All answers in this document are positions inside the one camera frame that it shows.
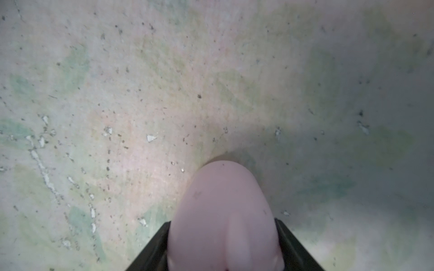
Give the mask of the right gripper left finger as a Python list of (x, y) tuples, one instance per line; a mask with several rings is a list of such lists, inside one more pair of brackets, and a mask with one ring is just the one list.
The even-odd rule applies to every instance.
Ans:
[(170, 225), (168, 221), (158, 229), (126, 271), (169, 271), (167, 246)]

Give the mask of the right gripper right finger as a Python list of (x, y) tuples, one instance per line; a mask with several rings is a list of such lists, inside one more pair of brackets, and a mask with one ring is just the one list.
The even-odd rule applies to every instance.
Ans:
[(324, 271), (281, 220), (275, 218), (275, 223), (283, 254), (284, 271)]

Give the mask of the pink bottle cap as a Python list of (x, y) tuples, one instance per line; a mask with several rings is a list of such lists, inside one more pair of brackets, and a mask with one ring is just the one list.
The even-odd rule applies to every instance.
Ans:
[(229, 160), (193, 176), (171, 220), (171, 271), (282, 271), (274, 215), (255, 177)]

